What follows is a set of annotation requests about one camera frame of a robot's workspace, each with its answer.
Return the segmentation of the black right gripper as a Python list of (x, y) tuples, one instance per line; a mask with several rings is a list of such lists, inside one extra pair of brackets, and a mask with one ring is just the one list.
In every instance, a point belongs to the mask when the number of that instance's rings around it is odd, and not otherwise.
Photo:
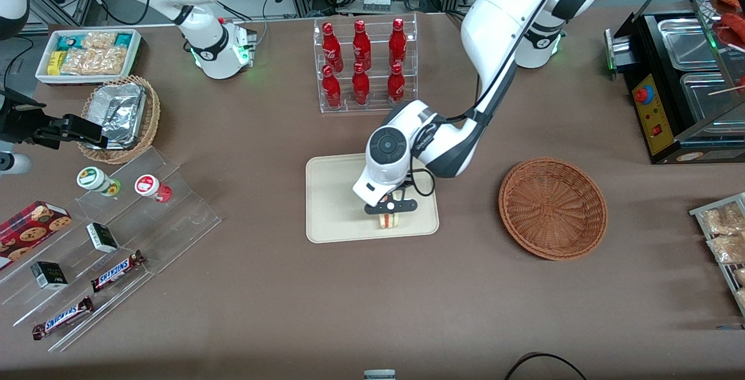
[[(11, 89), (4, 89), (1, 110), (1, 139), (11, 144), (40, 145), (50, 149), (58, 149), (59, 141), (47, 139), (45, 136), (55, 135), (51, 124), (56, 118), (48, 116), (43, 111), (45, 104), (35, 102)], [(75, 137), (75, 141), (89, 149), (109, 149), (108, 138), (103, 135), (103, 129), (89, 120), (73, 114), (63, 115), (58, 119), (61, 135)]]

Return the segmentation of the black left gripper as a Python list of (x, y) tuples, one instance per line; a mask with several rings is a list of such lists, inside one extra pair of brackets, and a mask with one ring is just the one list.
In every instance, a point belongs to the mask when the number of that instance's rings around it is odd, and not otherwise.
[(417, 210), (417, 200), (406, 197), (406, 190), (407, 186), (397, 187), (383, 196), (375, 205), (365, 205), (365, 213), (367, 215), (378, 215), (379, 221), (383, 222), (384, 215), (398, 213), (398, 218), (401, 218), (405, 212)]

